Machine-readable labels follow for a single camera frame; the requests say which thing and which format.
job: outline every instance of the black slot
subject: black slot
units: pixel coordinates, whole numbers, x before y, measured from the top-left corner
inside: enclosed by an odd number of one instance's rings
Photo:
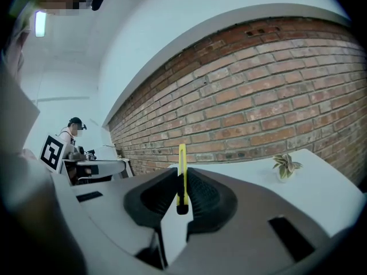
[[[277,217],[268,222],[296,262],[315,250],[287,218]]]
[[[99,191],[94,191],[94,192],[89,192],[89,193],[84,194],[84,195],[77,195],[76,198],[79,201],[79,203],[81,203],[81,202],[85,202],[85,201],[88,201],[90,199],[95,199],[95,198],[98,198],[98,197],[101,197],[101,196],[103,196],[103,194],[101,194]]]

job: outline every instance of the white wall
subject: white wall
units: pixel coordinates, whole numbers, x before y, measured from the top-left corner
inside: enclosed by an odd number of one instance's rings
[[[72,117],[79,117],[87,126],[82,137],[76,138],[76,145],[85,150],[111,145],[109,132],[97,122],[97,71],[60,60],[24,67],[21,88],[40,110],[24,148],[39,157],[46,135],[58,135]]]
[[[101,64],[100,121],[107,124],[147,76],[202,37],[234,23],[287,15],[348,21],[335,0],[144,0]]]

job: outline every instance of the white table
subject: white table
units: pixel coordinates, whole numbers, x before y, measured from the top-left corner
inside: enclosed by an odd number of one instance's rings
[[[188,164],[266,187],[316,221],[329,236],[353,225],[365,202],[363,193],[344,175],[306,149],[290,153],[303,164],[287,183],[277,180],[272,158],[221,164]]]

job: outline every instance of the yellow object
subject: yellow object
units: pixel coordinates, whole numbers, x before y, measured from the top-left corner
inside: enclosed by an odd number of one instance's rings
[[[183,186],[185,188],[184,196],[183,196],[183,204],[189,204],[189,196],[188,196],[188,164],[186,162],[186,145],[180,144],[178,149],[178,176],[183,174]],[[177,196],[177,206],[179,206],[180,197]]]

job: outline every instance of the white ceiling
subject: white ceiling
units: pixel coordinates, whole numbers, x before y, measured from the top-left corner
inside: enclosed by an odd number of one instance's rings
[[[32,31],[23,49],[23,74],[52,69],[55,61],[77,62],[98,70],[117,30],[143,0],[104,0],[98,11],[71,10],[48,15],[46,34],[38,38]],[[31,18],[34,29],[34,17]]]

